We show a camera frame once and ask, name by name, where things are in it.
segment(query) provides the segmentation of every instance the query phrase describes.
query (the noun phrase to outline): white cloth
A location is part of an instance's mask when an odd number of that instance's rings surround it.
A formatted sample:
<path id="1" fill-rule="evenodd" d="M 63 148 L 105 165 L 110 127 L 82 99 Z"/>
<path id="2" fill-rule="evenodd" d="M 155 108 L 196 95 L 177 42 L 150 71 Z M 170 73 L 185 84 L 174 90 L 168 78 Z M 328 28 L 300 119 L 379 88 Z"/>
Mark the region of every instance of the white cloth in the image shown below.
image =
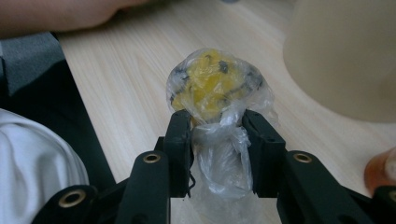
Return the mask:
<path id="1" fill-rule="evenodd" d="M 0 223 L 31 223 L 56 192 L 88 184 L 82 161 L 60 136 L 0 109 Z"/>

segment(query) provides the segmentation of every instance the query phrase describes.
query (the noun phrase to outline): light wood surface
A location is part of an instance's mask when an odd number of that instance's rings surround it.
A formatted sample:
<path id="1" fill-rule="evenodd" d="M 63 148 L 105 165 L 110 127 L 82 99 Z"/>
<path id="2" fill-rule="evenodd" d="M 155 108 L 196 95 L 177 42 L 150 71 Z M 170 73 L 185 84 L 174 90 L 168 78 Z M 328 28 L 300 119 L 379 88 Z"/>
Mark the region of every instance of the light wood surface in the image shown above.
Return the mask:
<path id="1" fill-rule="evenodd" d="M 396 124 L 340 116 L 299 89 L 282 57 L 292 11 L 286 0 L 178 0 L 60 35 L 116 180 L 128 177 L 135 157 L 152 150 L 165 134 L 170 71 L 195 50 L 216 48 L 261 70 L 274 91 L 276 129 L 288 150 L 313 153 L 342 185 L 367 195 L 364 167 L 375 154 L 396 146 Z M 263 223 L 279 223 L 275 201 L 265 203 Z M 172 221 L 202 223 L 188 200 L 172 201 Z"/>

